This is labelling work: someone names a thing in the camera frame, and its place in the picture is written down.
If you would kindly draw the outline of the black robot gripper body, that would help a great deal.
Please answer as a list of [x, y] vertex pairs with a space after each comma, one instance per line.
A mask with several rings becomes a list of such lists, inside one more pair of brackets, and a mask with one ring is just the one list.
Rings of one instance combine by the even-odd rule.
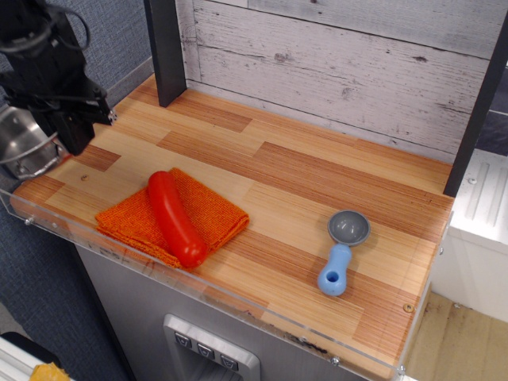
[[3, 1], [1, 54], [12, 67], [1, 75], [7, 102], [48, 125], [53, 112], [74, 114], [92, 125], [112, 124], [116, 114], [106, 91], [85, 73], [90, 43], [88, 24], [67, 7]]

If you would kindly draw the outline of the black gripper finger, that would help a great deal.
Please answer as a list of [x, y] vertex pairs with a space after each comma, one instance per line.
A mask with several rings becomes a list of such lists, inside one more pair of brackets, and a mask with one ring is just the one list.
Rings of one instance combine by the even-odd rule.
[[50, 121], [60, 141], [73, 156], [79, 156], [94, 138], [93, 125], [74, 114], [53, 112]]

